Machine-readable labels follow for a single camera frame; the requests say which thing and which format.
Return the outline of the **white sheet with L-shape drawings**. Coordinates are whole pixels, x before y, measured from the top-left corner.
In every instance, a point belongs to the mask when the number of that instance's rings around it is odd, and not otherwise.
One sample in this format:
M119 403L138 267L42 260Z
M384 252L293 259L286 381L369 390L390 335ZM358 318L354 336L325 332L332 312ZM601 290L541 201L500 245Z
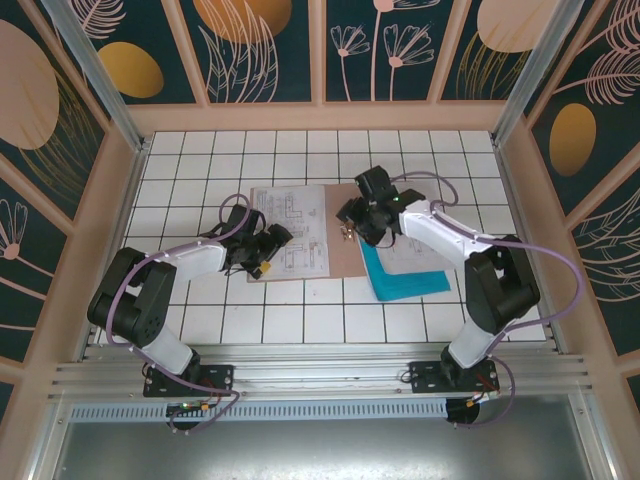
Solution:
M283 226L292 239L269 261L261 281L288 281L330 276L325 187L323 185L255 187L253 207L267 225Z

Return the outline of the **brown cardboard folder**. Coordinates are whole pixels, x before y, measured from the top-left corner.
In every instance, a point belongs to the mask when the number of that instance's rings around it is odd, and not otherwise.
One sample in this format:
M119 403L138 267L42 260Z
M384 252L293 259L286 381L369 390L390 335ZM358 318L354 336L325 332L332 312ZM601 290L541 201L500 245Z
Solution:
M341 221L336 218L339 209L357 195L357 188L350 184L323 185L325 187L326 220L330 276L328 278L361 277L365 268L360 246L355 241L344 241L340 232Z

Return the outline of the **white printed paper sheet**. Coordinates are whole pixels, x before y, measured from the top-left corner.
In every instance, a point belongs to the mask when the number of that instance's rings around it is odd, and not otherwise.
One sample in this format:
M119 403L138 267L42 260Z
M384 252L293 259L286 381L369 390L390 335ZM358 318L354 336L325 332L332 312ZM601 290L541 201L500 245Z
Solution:
M454 264L426 244L406 236L387 234L375 247L384 271L390 275L450 270Z

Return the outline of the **steel sheet panel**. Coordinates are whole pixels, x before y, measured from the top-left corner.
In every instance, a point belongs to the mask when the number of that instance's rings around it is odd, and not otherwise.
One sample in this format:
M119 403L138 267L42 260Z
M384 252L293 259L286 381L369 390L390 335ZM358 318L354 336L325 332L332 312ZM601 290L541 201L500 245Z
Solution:
M620 480L582 399L521 397L504 419L77 422L61 408L32 480Z

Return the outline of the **aluminium side rail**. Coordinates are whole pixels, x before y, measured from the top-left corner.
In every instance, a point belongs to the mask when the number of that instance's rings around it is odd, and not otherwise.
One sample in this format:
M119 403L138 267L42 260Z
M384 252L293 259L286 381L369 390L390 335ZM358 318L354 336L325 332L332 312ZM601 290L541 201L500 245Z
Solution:
M531 132L526 127L514 130L496 149L496 157L520 238L573 260L560 204ZM563 310L571 303L576 286L571 269L544 252L529 255L541 292L539 316Z
M115 252L124 239L146 153L111 134L89 178L79 212L77 294L78 334L72 359L82 359L90 336L88 304Z

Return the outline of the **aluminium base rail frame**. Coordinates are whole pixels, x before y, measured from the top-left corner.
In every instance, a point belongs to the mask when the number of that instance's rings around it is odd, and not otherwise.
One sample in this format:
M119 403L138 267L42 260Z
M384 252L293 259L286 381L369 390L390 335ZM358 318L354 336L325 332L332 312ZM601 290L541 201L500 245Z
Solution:
M400 375L413 361L436 360L440 343L249 344L198 347L206 364L231 364L244 400L357 399L407 396ZM561 354L553 342L502 343L494 351L514 373L520 395L591 390L580 355ZM128 350L90 346L76 363L57 366L48 389L58 401L140 401L142 362Z

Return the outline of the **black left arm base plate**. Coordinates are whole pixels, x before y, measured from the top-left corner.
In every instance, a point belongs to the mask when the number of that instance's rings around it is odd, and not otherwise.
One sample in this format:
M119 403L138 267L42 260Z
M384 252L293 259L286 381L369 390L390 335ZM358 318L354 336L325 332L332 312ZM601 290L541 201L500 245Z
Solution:
M233 365L201 365L198 375L190 383L202 387L230 391L233 388ZM209 396L209 391L187 387L176 382L156 368L147 367L142 395L145 398L188 398Z

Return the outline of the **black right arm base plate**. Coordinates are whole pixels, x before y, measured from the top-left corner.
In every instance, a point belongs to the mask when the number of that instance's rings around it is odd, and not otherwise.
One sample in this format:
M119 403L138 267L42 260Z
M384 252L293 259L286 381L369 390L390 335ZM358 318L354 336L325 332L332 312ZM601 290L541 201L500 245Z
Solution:
M441 361L411 362L408 380L416 394L471 395L500 390L496 365L483 360L469 369L449 367Z

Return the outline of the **aluminium corner post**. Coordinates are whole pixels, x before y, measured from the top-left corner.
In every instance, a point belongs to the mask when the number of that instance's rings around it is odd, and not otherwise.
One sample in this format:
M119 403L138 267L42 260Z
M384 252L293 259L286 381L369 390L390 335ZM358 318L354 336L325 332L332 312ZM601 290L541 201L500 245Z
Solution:
M556 58L566 35L580 13L583 1L558 1L494 128L492 140L496 149L500 149L509 139L536 88Z
M107 40L124 20L124 0L39 1L127 143L140 152L144 137L92 43Z

